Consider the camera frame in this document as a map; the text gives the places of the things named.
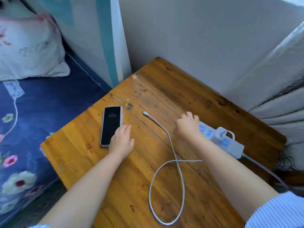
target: smartphone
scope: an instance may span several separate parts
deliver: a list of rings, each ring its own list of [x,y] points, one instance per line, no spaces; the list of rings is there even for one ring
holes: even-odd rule
[[[123,108],[109,106],[103,111],[100,145],[109,146],[115,131],[123,122]]]

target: phone case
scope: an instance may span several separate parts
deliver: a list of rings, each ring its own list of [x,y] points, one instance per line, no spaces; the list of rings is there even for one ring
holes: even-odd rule
[[[107,106],[105,108],[108,108],[108,107],[120,107],[120,126],[123,124],[123,108],[119,105],[112,105],[112,106]],[[104,112],[105,109],[103,110],[103,114],[102,114],[102,126],[101,126],[101,134],[100,134],[100,141],[99,141],[99,144],[102,146],[102,147],[109,147],[109,145],[102,145],[101,144],[101,137],[102,137],[102,130],[103,130],[103,119],[104,119]]]

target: forearm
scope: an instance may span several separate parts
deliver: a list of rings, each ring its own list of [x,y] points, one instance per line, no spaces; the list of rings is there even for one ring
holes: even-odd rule
[[[264,180],[199,134],[189,145],[207,165],[232,206],[247,221],[254,211],[278,193]]]
[[[56,227],[90,227],[122,159],[108,154],[90,169],[40,221]]]

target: flower center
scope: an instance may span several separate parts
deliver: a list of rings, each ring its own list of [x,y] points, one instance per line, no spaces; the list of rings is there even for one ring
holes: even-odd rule
[[[16,183],[16,186],[20,187],[20,186],[23,186],[25,184],[25,180],[19,180],[17,181]]]

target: blue and white striped shirt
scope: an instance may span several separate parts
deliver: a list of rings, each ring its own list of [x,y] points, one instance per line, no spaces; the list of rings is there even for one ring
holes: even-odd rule
[[[245,228],[304,228],[304,198],[292,192],[280,194],[258,208]],[[50,228],[37,225],[29,228]]]

